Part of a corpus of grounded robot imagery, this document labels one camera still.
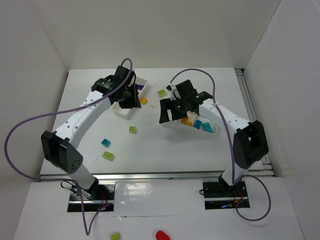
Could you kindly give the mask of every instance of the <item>plastic container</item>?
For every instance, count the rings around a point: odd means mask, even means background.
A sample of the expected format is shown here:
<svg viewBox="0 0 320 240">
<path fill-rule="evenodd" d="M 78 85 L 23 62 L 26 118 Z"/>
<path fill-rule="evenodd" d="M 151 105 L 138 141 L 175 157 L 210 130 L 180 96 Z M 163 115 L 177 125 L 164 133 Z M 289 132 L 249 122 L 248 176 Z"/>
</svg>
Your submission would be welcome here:
<svg viewBox="0 0 320 240">
<path fill-rule="evenodd" d="M 188 126 L 186 124 L 182 124 L 181 120 L 176 120 L 176 121 L 168 121 L 164 122 L 161 125 L 165 128 L 173 129 L 185 134 L 193 135 L 201 139 L 205 140 L 212 140 L 215 138 L 217 130 L 218 130 L 218 125 L 210 120 L 208 120 L 205 117 L 198 116 L 194 112 L 188 112 L 188 120 L 195 124 L 196 120 L 201 121 L 202 123 L 209 123 L 211 128 L 212 128 L 212 133 L 203 131 L 202 127 L 200 129 L 197 129 L 193 126 Z"/>
<path fill-rule="evenodd" d="M 137 84 L 138 93 L 139 93 L 138 98 L 140 100 L 140 98 L 142 98 L 143 95 L 146 92 L 146 89 L 148 87 L 148 81 L 143 79 L 143 78 L 136 77 L 135 83 Z M 115 102 L 112 105 L 112 110 L 114 111 L 115 115 L 118 115 L 118 116 L 120 116 L 120 117 L 122 117 L 124 119 L 128 119 L 130 117 L 130 115 L 134 112 L 135 108 L 133 108 L 133 109 L 122 109 L 119 106 L 119 103 Z"/>
</svg>

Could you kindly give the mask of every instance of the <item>lego brick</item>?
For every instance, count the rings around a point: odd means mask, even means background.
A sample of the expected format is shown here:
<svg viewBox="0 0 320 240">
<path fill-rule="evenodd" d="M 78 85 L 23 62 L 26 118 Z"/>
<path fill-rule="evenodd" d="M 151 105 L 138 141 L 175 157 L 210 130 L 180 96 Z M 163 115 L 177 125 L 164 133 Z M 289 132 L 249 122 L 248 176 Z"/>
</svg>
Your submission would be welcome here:
<svg viewBox="0 0 320 240">
<path fill-rule="evenodd" d="M 210 126 L 210 123 L 208 123 L 208 122 L 205 122 L 202 124 L 202 129 L 208 133 L 213 133 L 212 128 Z"/>
<path fill-rule="evenodd" d="M 157 91 L 156 93 L 158 94 L 159 98 L 162 98 L 167 95 L 167 92 L 164 89 Z"/>
<path fill-rule="evenodd" d="M 114 156 L 115 156 L 115 155 L 113 155 L 113 153 L 107 152 L 107 151 L 105 151 L 105 152 L 103 153 L 103 155 L 102 155 L 102 157 L 103 157 L 104 159 L 107 159 L 107 160 L 109 160 L 109 161 L 112 161 L 112 160 L 114 159 Z"/>
<path fill-rule="evenodd" d="M 103 141 L 101 142 L 101 144 L 107 148 L 107 147 L 110 145 L 110 141 L 107 140 L 107 139 L 103 139 Z"/>
<path fill-rule="evenodd" d="M 130 126 L 129 133 L 135 134 L 137 132 L 137 128 L 135 126 Z"/>
<path fill-rule="evenodd" d="M 200 129 L 201 127 L 201 124 L 202 124 L 202 121 L 200 120 L 196 120 L 193 127 L 195 127 L 196 129 Z"/>
<path fill-rule="evenodd" d="M 110 236 L 111 240 L 119 240 L 120 239 L 120 234 L 117 232 L 113 235 Z"/>
<path fill-rule="evenodd" d="M 140 103 L 142 103 L 142 104 L 146 104 L 147 102 L 148 102 L 148 100 L 146 98 L 144 98 L 144 97 L 142 97 L 140 99 Z"/>
<path fill-rule="evenodd" d="M 182 124 L 187 124 L 188 119 L 189 119 L 188 117 L 182 118 L 182 119 L 181 119 L 181 123 L 182 123 Z"/>
</svg>

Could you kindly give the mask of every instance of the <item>white wall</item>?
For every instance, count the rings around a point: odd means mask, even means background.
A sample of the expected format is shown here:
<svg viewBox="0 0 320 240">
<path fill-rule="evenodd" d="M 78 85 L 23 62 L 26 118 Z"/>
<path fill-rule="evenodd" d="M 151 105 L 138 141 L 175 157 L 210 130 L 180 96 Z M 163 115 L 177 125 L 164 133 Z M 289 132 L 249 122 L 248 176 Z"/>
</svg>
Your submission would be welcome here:
<svg viewBox="0 0 320 240">
<path fill-rule="evenodd" d="M 319 239 L 320 0 L 282 0 L 245 69 L 270 159 L 306 240 Z"/>
<path fill-rule="evenodd" d="M 247 65 L 280 0 L 32 0 L 70 69 Z"/>
<path fill-rule="evenodd" d="M 4 156 L 8 131 L 27 117 L 58 108 L 67 70 L 26 0 L 0 1 L 0 235 L 13 239 L 30 182 L 15 173 Z M 53 118 L 27 123 L 18 129 L 9 154 L 16 166 L 39 174 L 40 136 Z"/>
</svg>

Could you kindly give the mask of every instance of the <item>metal frame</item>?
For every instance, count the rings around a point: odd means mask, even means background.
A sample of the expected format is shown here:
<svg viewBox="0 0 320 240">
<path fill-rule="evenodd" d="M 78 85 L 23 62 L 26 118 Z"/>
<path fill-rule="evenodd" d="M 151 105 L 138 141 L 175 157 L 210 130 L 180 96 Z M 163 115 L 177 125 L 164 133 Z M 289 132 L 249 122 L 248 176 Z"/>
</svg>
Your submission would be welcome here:
<svg viewBox="0 0 320 240">
<path fill-rule="evenodd" d="M 101 184 L 111 184 L 121 181 L 158 181 L 158 180 L 190 180 L 217 181 L 222 171 L 211 172 L 165 172 L 165 173 L 131 173 L 131 174 L 93 174 Z M 251 175 L 273 177 L 271 169 L 249 171 Z M 42 175 L 44 179 L 69 178 L 67 175 Z"/>
<path fill-rule="evenodd" d="M 254 105 L 252 103 L 252 99 L 250 97 L 246 79 L 244 77 L 244 69 L 237 68 L 237 69 L 234 69 L 234 71 L 235 71 L 236 78 L 238 79 L 238 82 L 239 82 L 240 90 L 244 100 L 244 105 L 249 115 L 249 120 L 253 122 L 257 120 L 257 115 L 255 112 Z M 264 159 L 262 159 L 261 161 L 265 164 L 264 166 L 270 166 L 270 169 L 272 170 L 272 165 L 271 165 L 268 154 L 264 156 Z"/>
</svg>

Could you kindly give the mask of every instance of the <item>white tray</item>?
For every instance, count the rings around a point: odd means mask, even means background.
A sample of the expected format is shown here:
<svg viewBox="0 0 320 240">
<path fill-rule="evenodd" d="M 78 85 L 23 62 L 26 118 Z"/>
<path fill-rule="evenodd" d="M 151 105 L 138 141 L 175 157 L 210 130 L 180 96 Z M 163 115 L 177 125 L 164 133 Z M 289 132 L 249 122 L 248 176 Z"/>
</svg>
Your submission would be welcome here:
<svg viewBox="0 0 320 240">
<path fill-rule="evenodd" d="M 202 123 L 209 123 L 212 128 L 212 133 L 202 130 L 201 127 L 200 127 L 200 129 L 197 129 L 193 126 L 182 124 L 181 120 L 175 120 L 175 121 L 171 120 L 168 122 L 164 122 L 161 125 L 164 126 L 165 128 L 174 129 L 176 131 L 179 131 L 179 132 L 182 132 L 185 134 L 189 134 L 189 135 L 193 135 L 193 136 L 196 136 L 201 139 L 205 139 L 205 140 L 214 139 L 214 137 L 217 133 L 217 130 L 218 130 L 218 125 L 216 123 L 208 120 L 207 118 L 198 116 L 194 112 L 187 112 L 187 115 L 188 115 L 188 120 L 191 121 L 193 124 L 195 123 L 196 120 L 199 120 Z"/>
</svg>

